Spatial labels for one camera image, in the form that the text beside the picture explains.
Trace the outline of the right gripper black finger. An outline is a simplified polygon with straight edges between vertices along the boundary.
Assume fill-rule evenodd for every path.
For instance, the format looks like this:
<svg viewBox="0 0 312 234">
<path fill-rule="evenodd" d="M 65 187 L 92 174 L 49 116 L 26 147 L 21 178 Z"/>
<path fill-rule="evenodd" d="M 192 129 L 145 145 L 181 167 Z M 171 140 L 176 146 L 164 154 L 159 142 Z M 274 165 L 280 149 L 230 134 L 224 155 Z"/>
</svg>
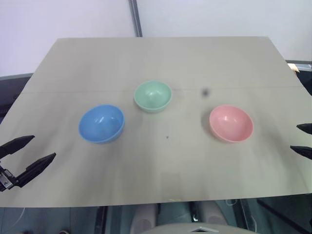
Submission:
<svg viewBox="0 0 312 234">
<path fill-rule="evenodd" d="M 310 135 L 312 134 L 311 123 L 298 124 L 296 127 L 307 134 L 310 134 Z"/>
<path fill-rule="evenodd" d="M 290 148 L 295 151 L 297 154 L 300 154 L 303 157 L 312 159 L 312 148 L 307 146 L 290 146 Z"/>
</svg>

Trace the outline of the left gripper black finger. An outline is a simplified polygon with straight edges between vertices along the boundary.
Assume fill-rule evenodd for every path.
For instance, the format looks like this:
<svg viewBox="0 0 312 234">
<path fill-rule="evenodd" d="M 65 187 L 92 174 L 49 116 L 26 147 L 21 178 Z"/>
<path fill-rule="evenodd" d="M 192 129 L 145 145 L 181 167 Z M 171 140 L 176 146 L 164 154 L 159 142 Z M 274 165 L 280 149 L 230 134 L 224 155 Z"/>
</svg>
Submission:
<svg viewBox="0 0 312 234">
<path fill-rule="evenodd" d="M 21 136 L 0 146 L 0 159 L 25 147 L 35 136 Z"/>
<path fill-rule="evenodd" d="M 22 188 L 39 174 L 41 174 L 54 160 L 56 153 L 42 157 L 28 166 L 25 171 L 17 177 L 16 186 Z"/>
</svg>

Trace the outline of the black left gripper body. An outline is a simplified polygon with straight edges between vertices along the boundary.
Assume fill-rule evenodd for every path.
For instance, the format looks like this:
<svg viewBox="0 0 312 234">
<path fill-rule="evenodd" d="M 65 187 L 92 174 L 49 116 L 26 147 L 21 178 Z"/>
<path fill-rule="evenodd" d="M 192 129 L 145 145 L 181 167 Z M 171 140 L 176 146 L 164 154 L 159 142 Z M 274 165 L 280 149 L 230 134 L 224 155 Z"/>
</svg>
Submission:
<svg viewBox="0 0 312 234">
<path fill-rule="evenodd" d="M 0 166 L 0 191 L 10 190 L 17 186 L 19 181 L 7 169 Z"/>
</svg>

